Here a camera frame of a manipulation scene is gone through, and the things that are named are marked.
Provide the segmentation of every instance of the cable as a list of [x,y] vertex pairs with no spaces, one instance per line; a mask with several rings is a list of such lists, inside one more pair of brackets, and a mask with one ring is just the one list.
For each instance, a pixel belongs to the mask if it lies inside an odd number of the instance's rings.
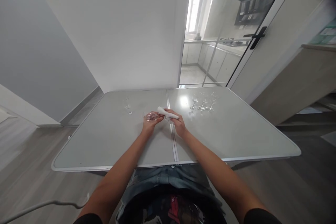
[[71,205],[71,206],[74,206],[76,209],[81,209],[86,205],[89,198],[90,198],[90,195],[87,194],[86,201],[83,205],[77,205],[76,203],[73,203],[73,202],[62,202],[62,201],[56,201],[56,200],[46,201],[46,202],[31,206],[31,207],[19,212],[16,215],[14,215],[14,216],[12,216],[8,219],[1,221],[0,224],[7,224],[9,222],[12,222],[13,220],[16,220],[17,218],[20,218],[23,215],[26,215],[30,212],[35,211],[36,209],[39,209],[39,208],[47,206],[47,205]]

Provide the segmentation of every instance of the white cabinet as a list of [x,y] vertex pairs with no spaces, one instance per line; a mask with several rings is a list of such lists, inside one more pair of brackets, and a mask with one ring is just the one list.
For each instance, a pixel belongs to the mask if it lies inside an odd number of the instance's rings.
[[228,52],[216,80],[218,82],[228,82],[239,63],[240,58],[240,56]]
[[202,44],[189,44],[187,64],[196,64],[200,56]]
[[189,44],[183,45],[182,64],[187,63]]
[[199,58],[198,58],[198,64],[200,66],[203,66],[203,63],[204,63],[204,60],[205,60],[205,55],[207,54],[208,47],[209,46],[207,44],[202,44],[201,52],[200,52]]
[[222,66],[224,58],[226,56],[226,52],[220,49],[216,49],[215,55],[213,56],[213,60],[209,69],[209,74],[212,78],[216,79],[217,74]]
[[214,51],[214,47],[209,45],[208,49],[207,49],[207,52],[206,52],[206,55],[205,55],[204,63],[202,65],[202,67],[204,68],[205,71],[208,70],[208,66],[209,66],[213,51]]

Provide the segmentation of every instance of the window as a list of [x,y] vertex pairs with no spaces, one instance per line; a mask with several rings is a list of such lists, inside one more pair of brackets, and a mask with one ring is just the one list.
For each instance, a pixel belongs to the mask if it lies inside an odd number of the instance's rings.
[[189,0],[186,34],[196,34],[203,0]]

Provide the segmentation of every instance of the jeans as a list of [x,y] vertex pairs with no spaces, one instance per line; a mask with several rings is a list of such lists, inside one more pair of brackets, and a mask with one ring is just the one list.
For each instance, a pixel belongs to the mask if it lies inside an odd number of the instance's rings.
[[215,194],[209,185],[208,178],[199,164],[137,168],[121,197],[121,206],[115,217],[116,223],[118,223],[118,220],[122,216],[126,205],[135,195],[160,184],[170,184],[175,188],[190,189],[196,193],[211,198],[219,207],[222,205],[222,203],[215,197]]

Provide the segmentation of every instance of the glass door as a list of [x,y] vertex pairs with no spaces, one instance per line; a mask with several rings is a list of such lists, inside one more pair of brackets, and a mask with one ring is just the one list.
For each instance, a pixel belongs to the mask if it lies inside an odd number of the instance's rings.
[[234,81],[283,1],[189,0],[179,88]]

